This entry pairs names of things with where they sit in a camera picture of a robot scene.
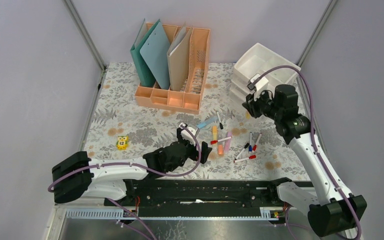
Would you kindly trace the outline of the white plastic drawer unit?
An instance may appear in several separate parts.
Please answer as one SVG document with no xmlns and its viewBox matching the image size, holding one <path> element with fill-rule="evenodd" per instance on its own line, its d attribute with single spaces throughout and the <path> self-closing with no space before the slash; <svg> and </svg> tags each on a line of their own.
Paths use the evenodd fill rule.
<svg viewBox="0 0 384 240">
<path fill-rule="evenodd" d="M 277 66 L 292 66 L 298 70 L 301 68 L 293 62 L 287 60 L 276 52 L 270 50 L 260 43 L 256 43 L 235 63 L 229 97 L 233 104 L 242 109 L 242 103 L 246 101 L 246 96 L 251 92 L 247 85 L 250 80 L 254 80 L 266 71 Z M 259 91 L 274 91 L 275 87 L 282 84 L 290 85 L 298 76 L 298 73 L 290 68 L 282 68 L 267 74 L 257 83 Z"/>
</svg>

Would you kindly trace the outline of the green folder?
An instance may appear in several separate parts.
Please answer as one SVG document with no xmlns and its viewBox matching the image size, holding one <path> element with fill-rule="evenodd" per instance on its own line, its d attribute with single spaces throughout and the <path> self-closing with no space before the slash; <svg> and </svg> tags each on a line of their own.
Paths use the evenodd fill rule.
<svg viewBox="0 0 384 240">
<path fill-rule="evenodd" d="M 155 37 L 152 36 L 152 34 L 155 33 L 155 29 L 160 22 L 161 20 L 158 19 L 148 28 L 146 19 L 144 18 L 130 49 L 130 54 L 142 87 L 151 88 L 156 82 L 147 61 L 149 62 L 152 59 L 151 57 L 156 56 L 155 50 L 157 45 Z"/>
</svg>

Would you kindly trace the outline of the tan kraft folder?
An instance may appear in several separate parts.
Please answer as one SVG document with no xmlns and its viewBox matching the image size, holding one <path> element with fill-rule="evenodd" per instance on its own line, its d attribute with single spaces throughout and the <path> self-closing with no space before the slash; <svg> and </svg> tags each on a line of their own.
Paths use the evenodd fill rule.
<svg viewBox="0 0 384 240">
<path fill-rule="evenodd" d="M 187 81 L 190 60 L 190 39 L 193 29 L 184 23 L 167 51 L 170 90 L 180 91 Z"/>
</svg>

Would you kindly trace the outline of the light blue folder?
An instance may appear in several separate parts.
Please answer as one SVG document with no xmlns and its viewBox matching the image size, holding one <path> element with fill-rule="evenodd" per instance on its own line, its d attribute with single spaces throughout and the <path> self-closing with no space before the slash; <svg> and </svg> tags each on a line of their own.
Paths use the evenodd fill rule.
<svg viewBox="0 0 384 240">
<path fill-rule="evenodd" d="M 140 54 L 152 73 L 155 81 L 163 90 L 170 88 L 170 75 L 167 52 L 170 43 L 164 31 L 163 24 L 158 20 L 149 31 Z"/>
</svg>

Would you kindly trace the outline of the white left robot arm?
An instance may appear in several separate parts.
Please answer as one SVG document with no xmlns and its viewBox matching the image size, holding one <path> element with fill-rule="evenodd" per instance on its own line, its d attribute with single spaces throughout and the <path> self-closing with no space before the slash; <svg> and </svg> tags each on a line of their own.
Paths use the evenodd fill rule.
<svg viewBox="0 0 384 240">
<path fill-rule="evenodd" d="M 181 124 L 176 134 L 177 140 L 170 145 L 136 158 L 103 160 L 78 151 L 51 169 L 52 183 L 47 190 L 56 204 L 103 198 L 128 206 L 135 200 L 128 181 L 183 177 L 207 162 L 212 148 L 197 140 L 194 128 Z"/>
</svg>

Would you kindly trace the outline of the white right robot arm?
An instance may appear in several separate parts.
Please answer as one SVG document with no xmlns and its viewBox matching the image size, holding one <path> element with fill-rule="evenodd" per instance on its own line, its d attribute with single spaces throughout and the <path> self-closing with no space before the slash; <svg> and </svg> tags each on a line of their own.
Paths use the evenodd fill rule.
<svg viewBox="0 0 384 240">
<path fill-rule="evenodd" d="M 299 113 L 298 99 L 294 86 L 280 84 L 274 93 L 250 93 L 242 103 L 252 117 L 265 116 L 274 121 L 277 133 L 298 156 L 316 193 L 312 195 L 283 177 L 273 181 L 274 186 L 266 193 L 267 201 L 273 206 L 284 202 L 299 210 L 319 237 L 356 229 L 358 240 L 367 202 L 362 195 L 354 195 L 335 172 L 311 120 Z"/>
</svg>

